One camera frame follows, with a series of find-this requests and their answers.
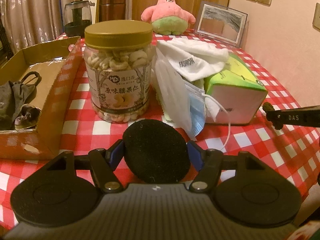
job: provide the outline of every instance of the transparent water tank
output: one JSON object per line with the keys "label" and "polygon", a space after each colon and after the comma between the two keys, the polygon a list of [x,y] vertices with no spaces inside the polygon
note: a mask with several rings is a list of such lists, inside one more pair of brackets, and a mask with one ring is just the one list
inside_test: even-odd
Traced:
{"label": "transparent water tank", "polygon": [[63,25],[68,37],[81,36],[84,38],[84,29],[91,24],[92,18],[89,1],[76,0],[65,5]]}

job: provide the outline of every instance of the cardboard box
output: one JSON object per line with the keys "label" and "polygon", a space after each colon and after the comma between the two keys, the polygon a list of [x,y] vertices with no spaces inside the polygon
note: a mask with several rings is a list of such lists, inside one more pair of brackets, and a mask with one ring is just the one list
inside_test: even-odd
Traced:
{"label": "cardboard box", "polygon": [[[204,79],[206,94],[215,98],[230,115],[232,125],[248,125],[266,98],[268,91],[247,65],[235,54],[230,54],[225,68]],[[220,110],[214,122],[228,124],[228,116]]]}
{"label": "cardboard box", "polygon": [[[75,46],[70,52],[71,44]],[[27,102],[41,109],[36,127],[0,131],[0,158],[49,160],[58,155],[65,111],[81,61],[81,40],[73,37],[22,49],[0,69],[0,85],[21,80],[30,71],[42,77],[35,97]]]}

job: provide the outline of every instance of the framed picture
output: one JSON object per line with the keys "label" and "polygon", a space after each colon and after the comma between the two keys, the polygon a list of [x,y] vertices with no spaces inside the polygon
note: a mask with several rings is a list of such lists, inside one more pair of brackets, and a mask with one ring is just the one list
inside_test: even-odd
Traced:
{"label": "framed picture", "polygon": [[247,17],[244,12],[202,1],[194,33],[240,47]]}

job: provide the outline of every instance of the blue surgical mask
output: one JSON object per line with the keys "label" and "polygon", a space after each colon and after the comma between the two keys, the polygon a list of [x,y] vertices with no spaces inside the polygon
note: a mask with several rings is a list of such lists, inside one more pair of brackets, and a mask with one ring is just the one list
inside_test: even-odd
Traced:
{"label": "blue surgical mask", "polygon": [[185,81],[185,86],[190,97],[191,130],[186,131],[191,140],[202,131],[205,124],[205,99],[204,90]]}

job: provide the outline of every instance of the black round sponge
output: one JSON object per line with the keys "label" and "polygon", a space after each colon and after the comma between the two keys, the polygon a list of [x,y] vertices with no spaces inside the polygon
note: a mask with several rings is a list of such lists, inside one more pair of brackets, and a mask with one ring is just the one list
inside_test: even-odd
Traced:
{"label": "black round sponge", "polygon": [[190,169],[185,140],[161,121],[135,122],[125,130],[123,140],[125,162],[146,183],[176,183]]}

